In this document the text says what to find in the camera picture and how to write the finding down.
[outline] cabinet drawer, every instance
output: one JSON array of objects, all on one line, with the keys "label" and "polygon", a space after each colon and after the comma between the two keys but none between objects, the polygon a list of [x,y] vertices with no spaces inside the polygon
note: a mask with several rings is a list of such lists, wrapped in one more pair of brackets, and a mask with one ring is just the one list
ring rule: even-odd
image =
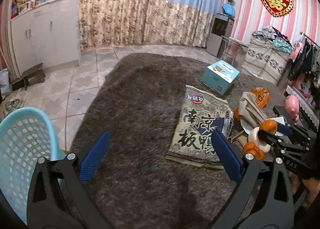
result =
[{"label": "cabinet drawer", "polygon": [[33,15],[34,15],[34,17],[37,17],[37,16],[44,15],[49,12],[50,12],[50,5],[46,4],[46,5],[40,6],[39,8],[35,8],[33,11]]}]

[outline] brown bag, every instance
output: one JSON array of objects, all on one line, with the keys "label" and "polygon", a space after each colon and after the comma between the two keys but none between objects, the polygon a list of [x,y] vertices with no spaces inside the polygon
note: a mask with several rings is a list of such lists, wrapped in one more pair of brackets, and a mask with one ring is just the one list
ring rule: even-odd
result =
[{"label": "brown bag", "polygon": [[256,105],[256,96],[251,92],[243,92],[239,100],[239,117],[248,121],[253,128],[259,127],[267,117]]}]

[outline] pink piggy bank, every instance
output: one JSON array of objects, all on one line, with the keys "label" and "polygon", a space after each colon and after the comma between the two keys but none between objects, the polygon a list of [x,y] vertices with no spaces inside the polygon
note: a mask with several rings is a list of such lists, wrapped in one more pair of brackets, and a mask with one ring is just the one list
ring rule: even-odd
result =
[{"label": "pink piggy bank", "polygon": [[299,100],[296,96],[287,96],[284,100],[284,108],[294,121],[299,119]]}]

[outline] striped wallpaper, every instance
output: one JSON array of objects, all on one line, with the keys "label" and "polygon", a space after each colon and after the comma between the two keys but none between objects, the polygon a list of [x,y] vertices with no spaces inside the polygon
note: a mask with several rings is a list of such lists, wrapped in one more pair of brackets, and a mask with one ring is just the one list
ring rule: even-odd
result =
[{"label": "striped wallpaper", "polygon": [[273,17],[261,0],[236,0],[236,17],[231,37],[249,44],[251,33],[272,25],[290,41],[300,31],[320,45],[320,4],[318,0],[294,0],[294,8],[289,14]]}]

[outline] blue box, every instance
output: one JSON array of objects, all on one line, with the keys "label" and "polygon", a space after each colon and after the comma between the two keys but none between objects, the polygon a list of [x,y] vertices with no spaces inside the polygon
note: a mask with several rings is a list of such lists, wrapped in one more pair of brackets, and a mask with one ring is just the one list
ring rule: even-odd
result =
[{"label": "blue box", "polygon": [[220,95],[223,95],[232,86],[238,75],[238,70],[227,62],[220,60],[207,66],[202,82]]}]

